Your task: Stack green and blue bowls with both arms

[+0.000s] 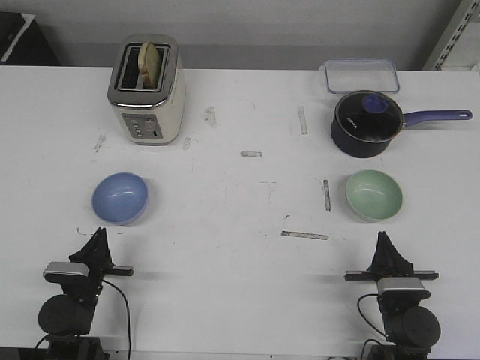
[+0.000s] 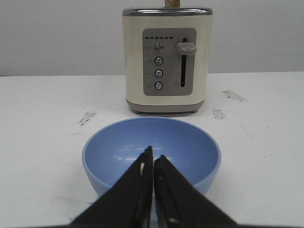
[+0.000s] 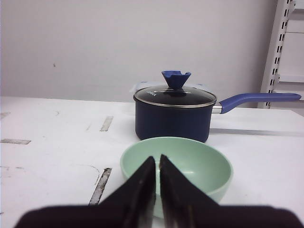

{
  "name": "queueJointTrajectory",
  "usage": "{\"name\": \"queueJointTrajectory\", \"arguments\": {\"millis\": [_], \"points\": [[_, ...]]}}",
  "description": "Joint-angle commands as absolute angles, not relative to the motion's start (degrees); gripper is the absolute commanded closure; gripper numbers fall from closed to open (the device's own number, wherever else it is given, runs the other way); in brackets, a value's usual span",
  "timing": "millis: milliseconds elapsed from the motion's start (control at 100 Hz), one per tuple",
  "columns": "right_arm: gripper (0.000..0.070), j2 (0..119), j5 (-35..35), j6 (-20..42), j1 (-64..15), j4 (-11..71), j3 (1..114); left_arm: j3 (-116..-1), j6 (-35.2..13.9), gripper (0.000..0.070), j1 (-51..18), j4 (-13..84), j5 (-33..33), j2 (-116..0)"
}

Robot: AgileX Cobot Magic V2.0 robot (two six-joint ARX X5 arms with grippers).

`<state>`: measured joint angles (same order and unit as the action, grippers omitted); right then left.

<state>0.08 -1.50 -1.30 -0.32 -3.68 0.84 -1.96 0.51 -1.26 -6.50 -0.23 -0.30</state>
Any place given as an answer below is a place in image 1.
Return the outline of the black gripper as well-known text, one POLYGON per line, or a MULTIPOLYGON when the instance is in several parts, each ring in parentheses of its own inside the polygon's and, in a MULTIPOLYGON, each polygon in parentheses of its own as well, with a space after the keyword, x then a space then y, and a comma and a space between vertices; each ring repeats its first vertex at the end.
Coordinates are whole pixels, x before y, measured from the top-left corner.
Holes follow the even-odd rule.
MULTIPOLYGON (((378 232, 375 253, 367 271, 346 271, 345 281, 377 281, 381 278, 414 277, 422 281, 434 281, 439 273, 433 270, 414 271, 413 274, 375 274, 373 272, 412 272, 413 264, 404 259, 392 244, 386 231, 378 232)), ((418 306, 421 301, 408 298, 390 298, 377 295, 381 311, 405 311, 418 306)))
POLYGON ((113 265, 107 241, 107 229, 98 227, 87 243, 68 259, 89 267, 89 276, 83 280, 60 283, 64 294, 76 300, 96 299, 102 290, 102 280, 106 275, 132 276, 132 266, 113 265))

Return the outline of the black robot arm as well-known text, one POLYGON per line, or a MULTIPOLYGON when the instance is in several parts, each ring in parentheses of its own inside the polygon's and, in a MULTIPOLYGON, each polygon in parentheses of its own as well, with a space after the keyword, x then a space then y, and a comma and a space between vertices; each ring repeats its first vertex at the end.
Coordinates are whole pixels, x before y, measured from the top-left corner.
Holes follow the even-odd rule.
POLYGON ((99 227, 87 243, 67 262, 49 262, 43 278, 59 284, 62 293, 46 300, 39 310, 38 325, 46 333, 46 359, 108 359, 99 337, 89 335, 98 298, 108 275, 130 277, 131 266, 113 263, 107 229, 99 227))
POLYGON ((346 281, 373 281, 377 292, 365 294, 376 298, 382 315, 383 329, 373 329, 385 338, 385 343, 367 339, 362 345, 360 359, 426 359, 431 347, 441 335, 437 317, 420 302, 431 293, 423 281, 439 277, 434 270, 415 270, 413 264, 404 259, 385 231, 378 233, 376 249, 370 266, 364 271, 347 271, 346 281))

